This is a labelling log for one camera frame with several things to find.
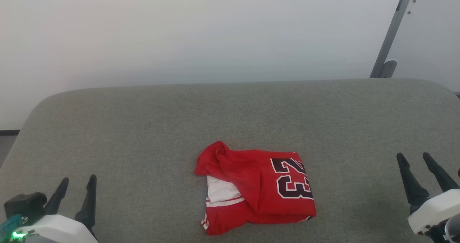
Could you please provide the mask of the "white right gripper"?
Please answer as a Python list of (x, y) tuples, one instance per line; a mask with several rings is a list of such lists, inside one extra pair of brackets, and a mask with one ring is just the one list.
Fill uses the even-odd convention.
[(430, 199), (430, 194), (412, 174), (410, 164), (404, 155), (398, 153), (396, 160), (410, 205), (408, 223), (413, 233), (426, 235), (434, 243), (458, 243), (460, 186), (429, 153), (424, 152), (423, 160), (443, 192)]

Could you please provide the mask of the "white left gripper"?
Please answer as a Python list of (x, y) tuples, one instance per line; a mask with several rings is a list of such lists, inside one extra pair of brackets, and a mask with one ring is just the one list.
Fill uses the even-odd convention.
[(96, 221), (97, 177), (95, 174), (90, 176), (85, 200), (74, 219), (57, 215), (68, 185), (69, 178), (65, 177), (45, 205), (45, 216), (33, 225), (19, 227), (15, 232), (21, 232), (28, 239), (33, 238), (33, 235), (39, 236), (48, 242), (97, 243), (93, 232)]

